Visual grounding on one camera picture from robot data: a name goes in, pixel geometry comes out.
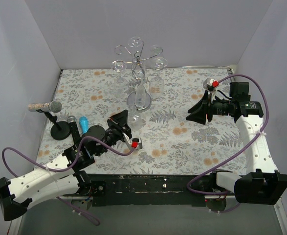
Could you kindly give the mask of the chrome wine glass rack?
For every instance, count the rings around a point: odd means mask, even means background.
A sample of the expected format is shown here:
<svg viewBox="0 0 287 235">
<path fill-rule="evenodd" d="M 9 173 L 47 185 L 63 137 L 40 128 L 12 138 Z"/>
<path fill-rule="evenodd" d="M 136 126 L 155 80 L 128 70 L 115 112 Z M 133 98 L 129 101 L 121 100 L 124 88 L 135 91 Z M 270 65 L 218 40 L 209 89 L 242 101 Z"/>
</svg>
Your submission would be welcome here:
<svg viewBox="0 0 287 235">
<path fill-rule="evenodd" d="M 145 79 L 143 81 L 143 84 L 144 84 L 144 87 L 145 87 L 145 90 L 146 90 L 146 100 L 145 100 L 145 106 L 141 109 L 138 109 L 137 107 L 137 110 L 139 112 L 144 112 L 146 110 L 148 110 L 152 104 L 152 97 L 150 96 L 150 93 L 149 93 L 149 83 L 150 83 L 150 80 L 147 79 L 147 76 L 146 76 L 146 66 L 145 66 L 145 62 L 146 61 L 149 61 L 150 62 L 150 66 L 149 68 L 151 68 L 151 61 L 155 58 L 155 57 L 163 57 L 163 52 L 161 54 L 158 54 L 158 55 L 154 55 L 154 56 L 151 56 L 151 57 L 147 57 L 147 58 L 143 58 L 142 57 L 142 51 L 143 51 L 143 48 L 144 48 L 144 44 L 139 47 L 139 48 L 132 48 L 133 49 L 133 52 L 130 52 L 125 46 L 123 45 L 118 45 L 115 47 L 114 49 L 114 52 L 115 54 L 117 55 L 121 55 L 123 53 L 123 50 L 125 50 L 131 57 L 132 57 L 132 60 L 129 61 L 129 62 L 126 62 L 127 65 L 131 65 L 131 76 L 133 78 L 133 83 L 132 83 L 132 92 L 130 91 L 130 85 L 128 84 L 128 90 L 126 91 L 126 93 L 122 96 L 122 97 L 127 97 L 127 100 L 126 100 L 126 103 L 127 105 L 133 105 L 136 107 L 135 105 L 135 93 L 136 93 L 136 90 L 137 90 L 137 87 L 139 85 L 139 81 L 136 79 L 135 77 L 135 74 L 133 72 L 133 70 L 135 69 L 136 66 L 141 66 L 144 71 L 145 71 Z"/>
</svg>

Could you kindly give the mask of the ribbed stemmed wine glass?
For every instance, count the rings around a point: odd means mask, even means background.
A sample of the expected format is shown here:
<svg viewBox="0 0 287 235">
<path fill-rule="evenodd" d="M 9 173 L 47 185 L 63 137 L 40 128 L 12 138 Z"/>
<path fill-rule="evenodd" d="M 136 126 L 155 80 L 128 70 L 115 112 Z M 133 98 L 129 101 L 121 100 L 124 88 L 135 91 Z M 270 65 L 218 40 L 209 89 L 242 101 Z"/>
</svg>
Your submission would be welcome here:
<svg viewBox="0 0 287 235">
<path fill-rule="evenodd" d="M 146 90 L 143 84 L 143 81 L 145 79 L 145 71 L 141 66 L 136 66 L 133 72 L 135 74 L 136 79 L 139 81 L 139 85 L 135 93 L 134 103 L 138 109 L 141 109 L 145 106 L 145 100 L 146 100 Z"/>
</svg>

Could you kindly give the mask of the ribbed short glass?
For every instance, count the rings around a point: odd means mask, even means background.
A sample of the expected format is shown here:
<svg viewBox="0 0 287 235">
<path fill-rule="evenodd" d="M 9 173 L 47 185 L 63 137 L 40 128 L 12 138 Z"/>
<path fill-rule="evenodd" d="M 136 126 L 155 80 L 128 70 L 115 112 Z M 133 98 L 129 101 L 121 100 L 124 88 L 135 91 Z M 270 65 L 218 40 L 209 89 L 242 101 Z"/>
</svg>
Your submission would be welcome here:
<svg viewBox="0 0 287 235">
<path fill-rule="evenodd" d="M 160 76 L 160 72 L 168 65 L 167 59 L 164 57 L 155 57 L 151 61 L 151 68 L 156 71 L 156 76 L 150 79 L 149 93 L 152 98 L 158 98 L 162 96 L 164 91 L 164 80 Z"/>
</svg>

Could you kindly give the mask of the clear wine glass back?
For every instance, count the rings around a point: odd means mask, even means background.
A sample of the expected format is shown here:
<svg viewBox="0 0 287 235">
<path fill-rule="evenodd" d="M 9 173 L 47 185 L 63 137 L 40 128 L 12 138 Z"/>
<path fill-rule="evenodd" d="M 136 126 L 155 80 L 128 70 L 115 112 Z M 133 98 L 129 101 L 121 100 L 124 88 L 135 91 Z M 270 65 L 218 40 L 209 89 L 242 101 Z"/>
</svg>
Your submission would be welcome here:
<svg viewBox="0 0 287 235">
<path fill-rule="evenodd" d="M 163 52 L 163 49 L 159 45 L 153 45 L 150 47 L 151 56 L 161 54 L 162 52 Z"/>
</svg>

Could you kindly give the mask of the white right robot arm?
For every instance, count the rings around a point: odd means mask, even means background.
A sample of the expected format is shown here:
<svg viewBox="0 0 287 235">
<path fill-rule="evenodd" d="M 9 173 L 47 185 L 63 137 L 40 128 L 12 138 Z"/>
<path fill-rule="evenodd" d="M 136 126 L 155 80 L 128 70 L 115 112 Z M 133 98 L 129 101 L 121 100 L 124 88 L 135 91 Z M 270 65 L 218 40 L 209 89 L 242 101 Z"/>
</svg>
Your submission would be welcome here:
<svg viewBox="0 0 287 235">
<path fill-rule="evenodd" d="M 217 81 L 204 84 L 202 99 L 188 110 L 186 120 L 205 124 L 214 115 L 231 116 L 244 144 L 246 174 L 237 176 L 230 171 L 214 171 L 214 179 L 208 182 L 209 191 L 219 194 L 226 190 L 235 195 L 237 202 L 274 205 L 287 188 L 287 175 L 281 174 L 269 151 L 264 127 L 267 120 L 261 104 L 252 101 L 249 83 L 232 82 L 230 100 L 217 99 Z"/>
</svg>

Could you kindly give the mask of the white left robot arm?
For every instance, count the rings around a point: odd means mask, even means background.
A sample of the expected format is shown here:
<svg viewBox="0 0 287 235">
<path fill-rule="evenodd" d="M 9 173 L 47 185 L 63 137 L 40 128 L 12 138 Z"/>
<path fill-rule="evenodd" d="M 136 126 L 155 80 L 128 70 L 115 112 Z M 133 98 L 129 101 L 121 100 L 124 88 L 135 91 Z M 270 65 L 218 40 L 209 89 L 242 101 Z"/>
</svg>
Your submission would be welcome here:
<svg viewBox="0 0 287 235">
<path fill-rule="evenodd" d="M 96 125 L 80 135 L 76 118 L 67 119 L 74 145 L 44 165 L 13 179 L 0 178 L 0 207 L 5 221 L 24 215 L 31 207 L 63 195 L 94 195 L 101 183 L 93 183 L 84 169 L 95 162 L 96 156 L 112 151 L 118 141 L 127 144 L 130 152 L 141 146 L 132 138 L 128 126 L 128 110 L 108 118 L 108 128 Z"/>
</svg>

